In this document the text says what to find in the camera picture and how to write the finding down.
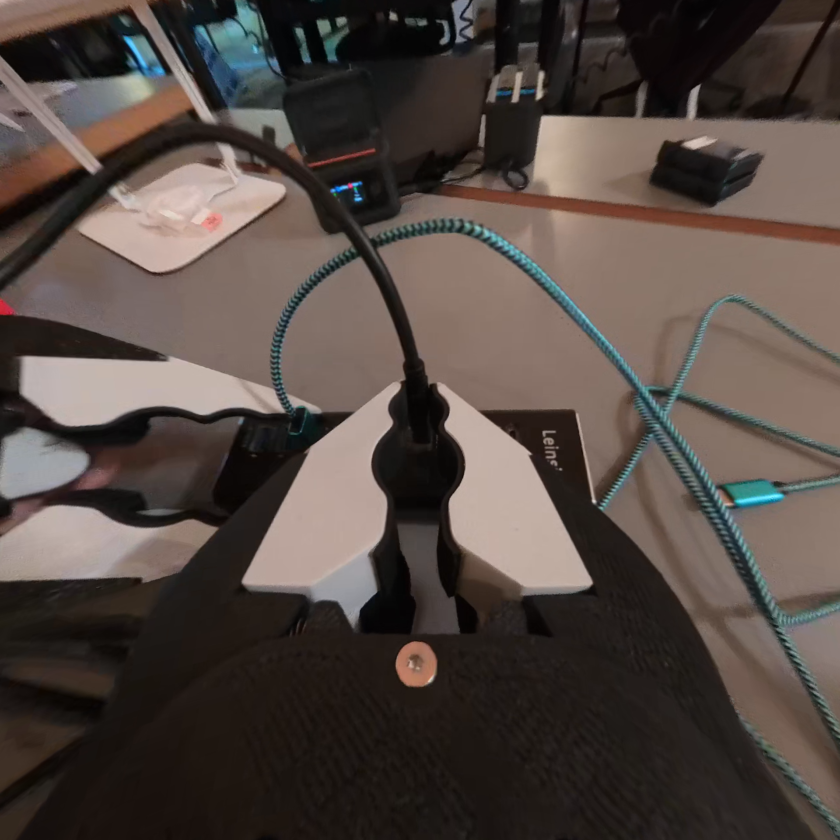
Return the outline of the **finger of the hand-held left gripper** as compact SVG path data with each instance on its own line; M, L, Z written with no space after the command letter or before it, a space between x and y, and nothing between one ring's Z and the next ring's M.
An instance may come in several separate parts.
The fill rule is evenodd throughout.
M285 416L274 391L174 357L163 361L24 356L17 393L48 420L99 427L131 413L174 408L198 417L226 410Z
M225 517L149 508L135 490L2 502L2 582L156 581L186 566Z

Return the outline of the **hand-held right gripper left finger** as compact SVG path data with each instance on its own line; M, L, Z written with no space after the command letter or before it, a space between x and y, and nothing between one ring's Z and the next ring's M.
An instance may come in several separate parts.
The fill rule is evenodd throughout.
M354 626L400 625L403 556L374 462L401 390L388 385L310 447L244 575L249 592L336 602Z

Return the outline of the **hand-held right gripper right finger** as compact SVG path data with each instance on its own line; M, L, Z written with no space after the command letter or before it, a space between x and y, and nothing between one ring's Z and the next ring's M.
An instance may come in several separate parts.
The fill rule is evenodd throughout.
M434 386L437 570L461 621L508 603L589 591L593 580L529 451L446 385Z

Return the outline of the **black usb hub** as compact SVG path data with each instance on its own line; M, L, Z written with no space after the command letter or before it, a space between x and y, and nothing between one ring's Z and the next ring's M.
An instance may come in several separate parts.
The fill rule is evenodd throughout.
M483 416L596 502L579 414L572 409L488 410ZM285 414L243 417L217 474L211 500L224 514L236 512L297 453L288 443Z

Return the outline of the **clear plastic bag pink label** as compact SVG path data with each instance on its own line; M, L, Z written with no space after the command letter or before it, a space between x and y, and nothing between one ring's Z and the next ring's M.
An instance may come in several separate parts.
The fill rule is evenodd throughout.
M223 215L214 210L215 193L204 186L186 184L153 192L140 201L139 224L163 236L196 238L216 232Z

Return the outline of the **clear acrylic stand leg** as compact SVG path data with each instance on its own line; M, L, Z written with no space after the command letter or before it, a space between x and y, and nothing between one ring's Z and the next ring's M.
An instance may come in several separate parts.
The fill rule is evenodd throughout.
M27 82L6 62L5 58L1 58L1 81L17 102L25 107L88 173L93 175L102 170L102 163L57 118L51 108L31 91Z
M154 15L149 3L145 1L134 1L131 3L131 8L135 17L139 20L148 36L150 36L152 45L161 52L165 63L171 69L172 75L192 104L193 110L200 122L209 125L217 125L216 117L205 101L203 94L200 92L192 74L186 68L176 48L167 37L163 27L158 21L158 18ZM234 150L225 143L216 143L216 146L221 154L222 166L229 180L229 184L223 187L220 192L215 194L221 195L233 190L238 185L241 172L238 168Z

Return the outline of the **black charger case red stripe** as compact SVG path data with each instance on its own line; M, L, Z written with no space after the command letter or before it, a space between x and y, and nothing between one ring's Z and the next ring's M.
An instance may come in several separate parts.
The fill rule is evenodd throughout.
M360 225L400 213L396 171L366 70L298 82L283 102L304 165Z

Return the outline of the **black battery charger case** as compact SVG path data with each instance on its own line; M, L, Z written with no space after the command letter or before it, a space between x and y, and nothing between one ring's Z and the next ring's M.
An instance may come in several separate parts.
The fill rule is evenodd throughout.
M490 81L484 115L484 167L523 170L537 150L544 111L544 72L534 61L505 65Z

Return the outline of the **white rounded base plate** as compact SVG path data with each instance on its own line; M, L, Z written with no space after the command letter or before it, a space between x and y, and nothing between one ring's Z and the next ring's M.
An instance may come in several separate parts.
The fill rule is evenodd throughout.
M210 206L224 217L216 232L200 238L167 237L139 224L140 201L144 197L186 184L198 184L217 193L229 184L229 180L223 168L201 163L185 164L135 191L132 208L111 203L85 216L77 230L91 242L135 266L151 274L167 275L195 263L239 233L281 203L287 193L280 182L241 173L233 190L215 195L211 200Z

